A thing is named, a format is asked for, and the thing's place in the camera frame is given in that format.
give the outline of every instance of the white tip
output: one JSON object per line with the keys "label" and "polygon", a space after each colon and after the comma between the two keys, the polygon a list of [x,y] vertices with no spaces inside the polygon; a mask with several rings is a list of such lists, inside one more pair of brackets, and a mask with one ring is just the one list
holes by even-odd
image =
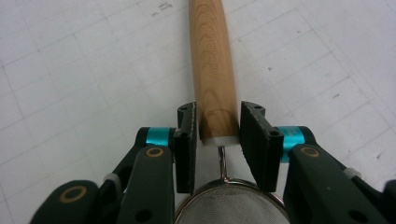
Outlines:
{"label": "white tip", "polygon": [[202,140],[204,147],[228,147],[239,145],[238,136],[221,136]]}

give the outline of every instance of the silver mesh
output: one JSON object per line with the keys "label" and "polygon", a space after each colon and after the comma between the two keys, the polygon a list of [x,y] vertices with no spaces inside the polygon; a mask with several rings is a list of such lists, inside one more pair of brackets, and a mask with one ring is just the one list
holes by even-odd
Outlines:
{"label": "silver mesh", "polygon": [[289,223],[283,208],[273,199],[240,186],[204,190],[181,206],[176,222],[180,224]]}

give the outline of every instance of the wood grain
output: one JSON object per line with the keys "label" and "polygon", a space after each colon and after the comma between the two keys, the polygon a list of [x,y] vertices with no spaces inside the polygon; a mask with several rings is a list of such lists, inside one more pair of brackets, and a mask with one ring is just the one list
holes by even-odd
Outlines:
{"label": "wood grain", "polygon": [[220,0],[190,0],[190,41],[200,138],[237,137],[233,63]]}

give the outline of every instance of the metal mesh strainer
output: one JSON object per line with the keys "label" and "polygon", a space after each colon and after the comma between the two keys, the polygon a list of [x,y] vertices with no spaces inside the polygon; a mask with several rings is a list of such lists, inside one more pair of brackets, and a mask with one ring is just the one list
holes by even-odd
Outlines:
{"label": "metal mesh strainer", "polygon": [[178,207],[176,223],[289,223],[282,201],[247,181],[226,176],[219,148],[221,179],[195,191]]}

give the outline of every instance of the metal rod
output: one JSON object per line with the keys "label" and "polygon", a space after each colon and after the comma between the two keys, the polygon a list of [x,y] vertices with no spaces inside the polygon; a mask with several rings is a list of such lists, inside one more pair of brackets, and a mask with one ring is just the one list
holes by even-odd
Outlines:
{"label": "metal rod", "polygon": [[225,147],[218,147],[219,149],[219,163],[220,163],[220,175],[222,180],[228,179],[227,176],[227,162],[225,160]]}

